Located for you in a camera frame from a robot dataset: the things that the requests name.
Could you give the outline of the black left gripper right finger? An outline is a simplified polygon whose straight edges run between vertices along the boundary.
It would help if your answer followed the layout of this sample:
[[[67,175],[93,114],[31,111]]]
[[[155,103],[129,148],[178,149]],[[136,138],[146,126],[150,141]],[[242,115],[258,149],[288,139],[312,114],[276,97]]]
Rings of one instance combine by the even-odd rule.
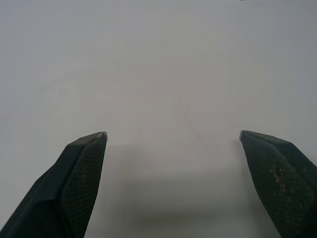
[[[281,238],[317,238],[317,166],[289,141],[247,130],[239,140],[258,197]]]

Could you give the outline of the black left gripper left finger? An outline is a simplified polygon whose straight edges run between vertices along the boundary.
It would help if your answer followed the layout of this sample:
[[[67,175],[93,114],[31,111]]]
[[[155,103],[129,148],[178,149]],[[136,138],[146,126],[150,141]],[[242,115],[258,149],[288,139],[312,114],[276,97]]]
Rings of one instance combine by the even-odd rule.
[[[84,238],[100,185],[107,133],[68,144],[24,196],[0,238]]]

